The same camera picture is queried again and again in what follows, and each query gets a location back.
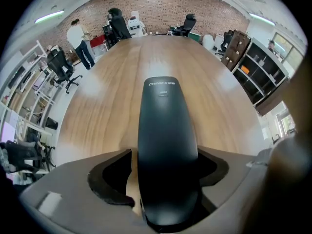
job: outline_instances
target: ceiling light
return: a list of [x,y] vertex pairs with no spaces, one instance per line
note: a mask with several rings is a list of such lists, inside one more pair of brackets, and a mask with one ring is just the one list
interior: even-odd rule
[[249,15],[251,15],[253,18],[257,18],[257,19],[259,19],[259,20],[261,20],[261,21],[264,21],[264,22],[266,22],[266,23],[268,23],[268,24],[270,24],[270,25],[275,26],[275,23],[272,22],[272,21],[270,21],[270,20],[267,20],[267,19],[265,19],[265,18],[262,18],[262,17],[260,17],[260,16],[257,16],[257,15],[255,15],[255,14],[253,14],[253,13],[249,13]]
[[41,22],[41,21],[46,20],[46,19],[51,18],[51,17],[58,16],[58,15],[62,14],[63,12],[64,12],[64,10],[61,10],[61,11],[58,11],[58,12],[55,12],[55,13],[46,15],[46,16],[44,16],[44,17],[42,17],[42,18],[37,19],[37,20],[35,21],[35,23]]

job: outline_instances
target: table surface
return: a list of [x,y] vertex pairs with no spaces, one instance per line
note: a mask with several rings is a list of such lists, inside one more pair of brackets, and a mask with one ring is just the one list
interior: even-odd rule
[[179,80],[198,145],[248,155],[265,148],[256,110],[212,53],[190,38],[146,36],[116,44],[81,80],[58,138],[61,163],[137,148],[143,84],[155,76]]

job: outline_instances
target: white shirt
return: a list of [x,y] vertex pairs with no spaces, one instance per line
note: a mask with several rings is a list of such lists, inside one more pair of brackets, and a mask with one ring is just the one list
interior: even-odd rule
[[80,25],[71,26],[67,31],[67,40],[72,45],[74,49],[77,49],[83,41],[83,30]]

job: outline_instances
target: office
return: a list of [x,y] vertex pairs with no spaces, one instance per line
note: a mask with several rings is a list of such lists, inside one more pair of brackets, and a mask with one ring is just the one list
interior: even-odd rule
[[[36,2],[17,25],[2,56],[1,124],[10,133],[4,141],[14,140],[16,135],[26,141],[28,131],[41,132],[40,143],[55,147],[50,156],[57,167],[137,148],[143,84],[150,77],[178,80],[149,84],[179,84],[197,145],[256,156],[296,131],[280,90],[293,77],[308,41],[280,0]],[[39,4],[46,4],[47,9],[33,10],[40,8]],[[272,7],[280,13],[272,12]],[[122,35],[115,36],[107,22],[112,8],[120,9],[127,28],[133,21],[132,12],[138,11],[135,20],[143,36],[122,39],[136,29],[120,30]],[[186,18],[189,14],[195,17]],[[87,29],[94,55],[95,65],[89,71],[67,37],[76,19]],[[177,28],[185,20],[195,22],[188,33]],[[182,36],[168,36],[169,31]],[[271,50],[270,40],[274,41]],[[49,68],[49,45],[61,47],[74,65],[71,78],[78,77],[73,82],[79,86],[69,84],[68,94],[66,82],[61,87],[57,73]],[[170,90],[162,91],[170,97]],[[13,123],[11,114],[15,115]]]

